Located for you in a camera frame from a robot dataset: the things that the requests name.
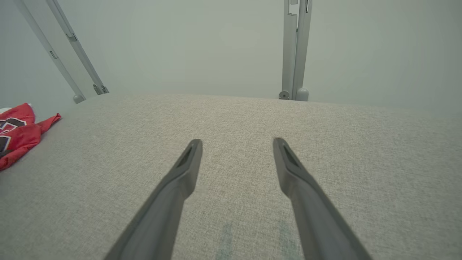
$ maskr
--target textured fabric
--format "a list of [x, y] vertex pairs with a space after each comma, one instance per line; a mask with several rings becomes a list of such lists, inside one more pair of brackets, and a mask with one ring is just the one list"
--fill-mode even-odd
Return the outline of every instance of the textured fabric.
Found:
[[460, 118], [271, 99], [105, 94], [0, 173], [1, 259], [101, 259], [188, 142], [173, 259], [302, 259], [284, 138], [374, 259], [462, 257]]

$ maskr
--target red jersey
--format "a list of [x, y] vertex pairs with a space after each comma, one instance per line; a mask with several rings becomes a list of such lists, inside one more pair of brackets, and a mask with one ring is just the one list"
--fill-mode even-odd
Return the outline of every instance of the red jersey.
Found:
[[10, 167], [40, 142], [40, 136], [61, 118], [59, 114], [35, 124], [32, 108], [24, 103], [0, 114], [0, 170]]

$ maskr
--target white wall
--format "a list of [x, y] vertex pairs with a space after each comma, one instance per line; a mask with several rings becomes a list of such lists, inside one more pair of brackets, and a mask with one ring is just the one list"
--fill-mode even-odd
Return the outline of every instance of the white wall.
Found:
[[58, 0], [112, 93], [277, 98], [282, 0]]
[[310, 101], [462, 115], [461, 0], [313, 0]]
[[41, 121], [73, 107], [73, 96], [13, 1], [0, 1], [0, 107], [32, 103]]

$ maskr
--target gray metal bar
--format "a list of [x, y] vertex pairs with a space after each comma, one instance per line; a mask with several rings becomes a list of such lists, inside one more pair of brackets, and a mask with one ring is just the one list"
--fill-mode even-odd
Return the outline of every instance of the gray metal bar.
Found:
[[284, 45], [282, 60], [282, 91], [292, 93], [297, 44], [297, 15], [289, 12], [289, 1], [284, 0]]
[[69, 42], [74, 49], [75, 53], [79, 57], [80, 61], [84, 65], [86, 71], [88, 72], [88, 75], [90, 75], [91, 79], [93, 80], [93, 83], [99, 88], [102, 92], [101, 86], [103, 85], [103, 82], [98, 76], [98, 73], [96, 73], [95, 68], [91, 64], [90, 59], [88, 58], [87, 54], [85, 53], [82, 44], [80, 44], [80, 41], [77, 39], [74, 31], [72, 30], [71, 25], [69, 24], [69, 21], [67, 20], [66, 16], [64, 15], [63, 10], [61, 9], [59, 3], [57, 0], [47, 0], [48, 6], [51, 9], [51, 12], [55, 15], [56, 20], [58, 21], [59, 25], [61, 26], [61, 29], [64, 31], [64, 33], [67, 35], [69, 38]]
[[93, 89], [95, 90], [96, 94], [98, 94], [98, 96], [103, 94], [102, 90], [95, 84], [93, 84]]
[[308, 37], [310, 35], [311, 9], [313, 0], [301, 0], [298, 11], [297, 46], [295, 52], [295, 68], [293, 76], [292, 100], [297, 100], [297, 90], [303, 87], [305, 75]]
[[38, 26], [37, 22], [35, 21], [34, 17], [30, 13], [29, 9], [27, 9], [25, 3], [23, 0], [14, 0], [14, 3], [16, 7], [19, 9], [21, 14], [24, 16], [26, 19], [27, 23], [29, 24], [30, 28], [34, 32], [34, 34], [37, 36], [38, 40], [42, 44], [42, 46], [47, 50], [48, 54], [52, 58], [53, 62], [55, 63], [56, 67], [58, 70], [61, 72], [62, 76], [64, 79], [67, 81], [71, 89], [74, 91], [74, 93], [80, 97], [82, 97], [85, 100], [85, 96], [83, 95], [82, 91], [80, 88], [77, 86], [75, 83], [74, 79], [71, 77], [69, 72], [67, 71], [66, 67], [64, 67], [64, 64], [62, 64], [61, 60], [57, 55], [55, 55], [55, 50], [51, 47], [50, 42], [48, 42], [47, 38], [43, 34], [42, 30]]

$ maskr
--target printed number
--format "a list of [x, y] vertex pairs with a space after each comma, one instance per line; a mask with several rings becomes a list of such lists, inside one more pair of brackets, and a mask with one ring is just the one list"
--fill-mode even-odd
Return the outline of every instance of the printed number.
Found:
[[[26, 124], [27, 123], [25, 121], [17, 118], [8, 118], [6, 120], [0, 119], [0, 135]], [[0, 152], [7, 150], [10, 140], [11, 136], [0, 136]]]

